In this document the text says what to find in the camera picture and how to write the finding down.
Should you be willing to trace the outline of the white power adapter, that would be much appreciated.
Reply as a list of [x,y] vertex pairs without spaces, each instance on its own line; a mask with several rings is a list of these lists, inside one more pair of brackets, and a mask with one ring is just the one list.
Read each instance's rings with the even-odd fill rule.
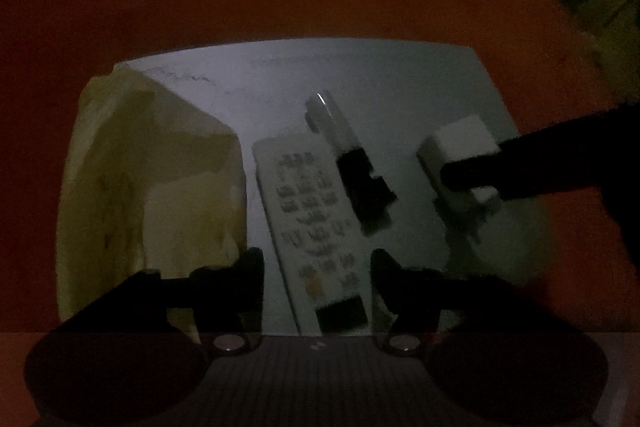
[[448,162],[497,153],[499,147],[478,115],[446,124],[431,133],[421,144],[416,157],[428,181],[442,202],[455,212],[479,210],[498,196],[493,187],[451,190],[442,184],[440,172]]

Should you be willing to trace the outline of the white remote control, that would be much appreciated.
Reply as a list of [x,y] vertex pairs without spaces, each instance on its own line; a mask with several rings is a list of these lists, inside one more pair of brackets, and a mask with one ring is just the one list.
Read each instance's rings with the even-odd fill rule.
[[369,336],[370,251],[318,134],[257,141],[256,179],[299,334]]

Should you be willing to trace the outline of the clear tube with black clip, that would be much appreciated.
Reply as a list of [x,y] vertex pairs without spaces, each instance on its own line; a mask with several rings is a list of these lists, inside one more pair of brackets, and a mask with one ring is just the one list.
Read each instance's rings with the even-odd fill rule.
[[362,233],[371,236],[392,223],[388,207],[397,200],[382,176],[375,173],[370,158],[348,119],[329,91],[311,95],[305,103],[310,129],[326,139],[352,210]]

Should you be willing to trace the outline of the white box lid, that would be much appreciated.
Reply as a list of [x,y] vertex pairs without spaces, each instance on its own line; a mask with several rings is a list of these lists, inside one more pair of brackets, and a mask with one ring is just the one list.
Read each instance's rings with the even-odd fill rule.
[[296,325],[272,246],[253,144],[304,132],[306,103],[328,91],[395,192],[392,223],[368,243],[409,267],[486,271],[541,289],[555,247],[540,202],[507,202],[458,243],[446,234],[434,191],[416,153],[427,135],[477,115],[497,141],[518,129],[475,52],[446,44],[358,39],[300,39],[210,46],[137,58],[133,69],[163,83],[238,135],[247,191],[247,237],[266,258],[265,332],[293,335]]

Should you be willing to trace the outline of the red tablecloth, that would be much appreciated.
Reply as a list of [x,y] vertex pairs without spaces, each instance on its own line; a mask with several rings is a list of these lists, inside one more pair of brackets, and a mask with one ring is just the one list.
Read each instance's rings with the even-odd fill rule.
[[80,91],[130,58],[284,37],[469,46],[523,132],[616,101],[555,0],[1,0],[3,425],[38,416],[22,366],[58,321],[55,221]]

